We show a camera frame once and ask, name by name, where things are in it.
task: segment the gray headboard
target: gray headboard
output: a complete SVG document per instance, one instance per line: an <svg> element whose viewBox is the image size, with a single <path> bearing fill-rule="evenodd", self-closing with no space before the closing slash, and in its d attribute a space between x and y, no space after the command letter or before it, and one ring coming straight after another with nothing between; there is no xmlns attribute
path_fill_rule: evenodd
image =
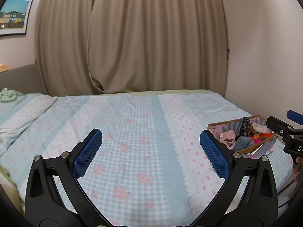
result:
<svg viewBox="0 0 303 227"><path fill-rule="evenodd" d="M0 91L7 87L21 93L44 93L37 64L0 73Z"/></svg>

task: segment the beige curtain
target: beige curtain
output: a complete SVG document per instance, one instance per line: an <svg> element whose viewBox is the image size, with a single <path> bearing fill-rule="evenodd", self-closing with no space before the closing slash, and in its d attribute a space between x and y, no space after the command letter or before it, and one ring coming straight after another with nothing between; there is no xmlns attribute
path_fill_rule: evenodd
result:
<svg viewBox="0 0 303 227"><path fill-rule="evenodd" d="M104 93L210 89L225 93L221 0L95 0L88 65Z"/></svg>
<svg viewBox="0 0 303 227"><path fill-rule="evenodd" d="M37 63L52 96L97 93L87 65L87 36L94 0L40 0Z"/></svg>

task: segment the cardboard box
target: cardboard box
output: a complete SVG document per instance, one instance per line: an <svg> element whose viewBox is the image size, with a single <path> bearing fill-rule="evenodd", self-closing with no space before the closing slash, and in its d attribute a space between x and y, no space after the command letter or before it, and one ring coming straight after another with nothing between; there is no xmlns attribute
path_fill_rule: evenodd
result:
<svg viewBox="0 0 303 227"><path fill-rule="evenodd" d="M254 115L248 117L251 123L257 123L262 126L266 126L266 119L260 115ZM236 136L239 136L240 128L242 126L242 119L229 120L219 123L208 124L207 129L219 140L221 133L226 130L234 130ZM277 140L278 134L272 132L272 135L266 140L251 146L250 148L238 151L239 153L245 155L248 158L258 158L262 155L268 155L273 151L273 146Z"/></svg>

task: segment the blue handle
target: blue handle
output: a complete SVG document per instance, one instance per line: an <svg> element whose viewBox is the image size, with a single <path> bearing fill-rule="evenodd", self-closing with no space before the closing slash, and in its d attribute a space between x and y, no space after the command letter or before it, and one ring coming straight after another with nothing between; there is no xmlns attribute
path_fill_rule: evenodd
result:
<svg viewBox="0 0 303 227"><path fill-rule="evenodd" d="M299 125L303 125L303 115L302 114L296 113L295 111L292 111L292 110L288 110L286 117L289 120L292 120Z"/></svg>

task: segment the hand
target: hand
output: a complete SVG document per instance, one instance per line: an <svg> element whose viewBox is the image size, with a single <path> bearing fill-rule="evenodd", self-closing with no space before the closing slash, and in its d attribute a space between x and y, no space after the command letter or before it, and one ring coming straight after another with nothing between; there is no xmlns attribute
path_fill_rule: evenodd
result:
<svg viewBox="0 0 303 227"><path fill-rule="evenodd" d="M302 161L301 157L296 158L296 162L298 164L296 165L296 168L293 170L293 174L297 174L296 178L294 179L295 182L297 182L299 180L299 177L300 177L301 161Z"/></svg>

